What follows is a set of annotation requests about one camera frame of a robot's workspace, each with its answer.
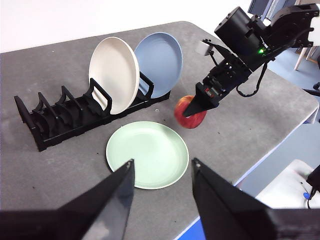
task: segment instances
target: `blue plate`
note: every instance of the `blue plate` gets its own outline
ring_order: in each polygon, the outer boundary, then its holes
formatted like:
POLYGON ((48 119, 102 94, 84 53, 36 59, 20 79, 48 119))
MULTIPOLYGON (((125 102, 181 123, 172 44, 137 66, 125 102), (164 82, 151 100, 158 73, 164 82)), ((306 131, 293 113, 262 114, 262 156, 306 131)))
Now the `blue plate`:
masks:
MULTIPOLYGON (((153 83, 151 98, 168 93, 179 81, 183 56, 178 41, 168 33, 155 32, 144 38, 134 50, 140 71, 153 83)), ((140 78, 139 89, 146 94, 149 87, 140 78)))

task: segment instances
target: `gray table surface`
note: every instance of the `gray table surface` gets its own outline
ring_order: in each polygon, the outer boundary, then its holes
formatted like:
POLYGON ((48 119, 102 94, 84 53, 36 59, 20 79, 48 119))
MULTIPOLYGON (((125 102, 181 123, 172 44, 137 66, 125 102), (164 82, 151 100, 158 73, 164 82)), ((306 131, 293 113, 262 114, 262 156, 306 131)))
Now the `gray table surface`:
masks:
MULTIPOLYGON (((258 94, 243 98, 233 91, 198 128, 182 128, 173 114, 177 101, 193 95, 195 83, 213 67, 209 56, 195 52, 204 38, 222 43, 196 25, 180 21, 1 54, 1 209, 58 208, 93 187, 110 174, 105 154, 109 137, 134 121, 154 121, 174 129, 185 140, 190 159, 198 157, 234 183, 317 110, 313 96, 267 70, 258 94), (102 39, 119 37, 134 49, 154 32, 173 35, 183 51, 181 79, 170 98, 38 152, 14 96, 19 95, 29 111, 38 103, 37 92, 55 103, 61 85, 79 97, 89 86, 89 61, 102 39)), ((256 71, 240 89, 252 92, 259 74, 256 71)), ((197 215, 189 164, 184 176, 169 187, 135 189, 125 239, 170 240, 197 215)))

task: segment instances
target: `light green plate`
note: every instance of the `light green plate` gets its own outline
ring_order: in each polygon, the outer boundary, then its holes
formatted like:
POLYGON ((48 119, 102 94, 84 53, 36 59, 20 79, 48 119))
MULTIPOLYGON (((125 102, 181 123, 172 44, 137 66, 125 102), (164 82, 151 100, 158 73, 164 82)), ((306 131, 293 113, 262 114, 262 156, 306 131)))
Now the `light green plate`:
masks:
POLYGON ((134 186, 141 189, 161 189, 174 184, 189 162, 184 140, 171 128, 152 121, 122 126, 110 137, 105 152, 112 171, 134 159, 134 186))

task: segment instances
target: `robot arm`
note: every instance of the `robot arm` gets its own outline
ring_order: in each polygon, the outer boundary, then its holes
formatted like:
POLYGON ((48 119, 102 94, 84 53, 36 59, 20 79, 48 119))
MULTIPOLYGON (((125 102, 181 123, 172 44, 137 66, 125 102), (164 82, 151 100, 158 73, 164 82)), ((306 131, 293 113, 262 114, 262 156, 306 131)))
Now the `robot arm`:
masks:
POLYGON ((214 32, 234 52, 202 40, 197 52, 210 55, 215 67, 201 82, 195 85, 195 96, 183 112, 189 117, 199 112, 218 107, 219 101, 236 88, 243 97, 251 97, 259 90, 260 82, 269 61, 288 48, 320 45, 320 4, 304 4, 283 8, 265 26, 257 15, 249 18, 240 8, 235 8, 219 23, 214 32), (217 63, 215 48, 224 59, 217 63), (263 65, 256 90, 243 94, 238 86, 263 65))

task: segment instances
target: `white plate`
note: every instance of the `white plate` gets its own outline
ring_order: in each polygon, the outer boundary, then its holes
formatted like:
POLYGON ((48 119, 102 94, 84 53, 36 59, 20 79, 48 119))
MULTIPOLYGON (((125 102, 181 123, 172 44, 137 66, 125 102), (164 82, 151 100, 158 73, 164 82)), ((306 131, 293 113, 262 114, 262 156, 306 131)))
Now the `white plate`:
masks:
MULTIPOLYGON (((112 98, 111 114, 119 114, 134 101, 139 88, 139 65, 134 51, 122 39, 107 37, 96 46, 89 65, 93 78, 112 98)), ((94 88, 93 98, 106 109, 108 101, 94 88)))

